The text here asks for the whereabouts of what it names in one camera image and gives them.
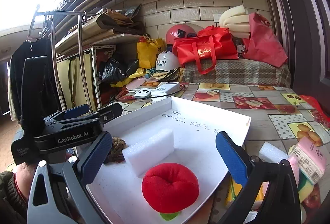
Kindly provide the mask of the operator left hand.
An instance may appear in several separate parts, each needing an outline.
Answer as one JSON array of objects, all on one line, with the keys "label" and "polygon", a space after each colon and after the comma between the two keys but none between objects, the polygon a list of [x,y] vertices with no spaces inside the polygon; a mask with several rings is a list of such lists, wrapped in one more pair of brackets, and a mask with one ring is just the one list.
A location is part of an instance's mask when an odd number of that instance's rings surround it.
[{"label": "operator left hand", "polygon": [[25,200],[28,200],[29,198],[31,185],[34,179],[37,166],[37,163],[22,163],[17,166],[15,182],[17,189]]}]

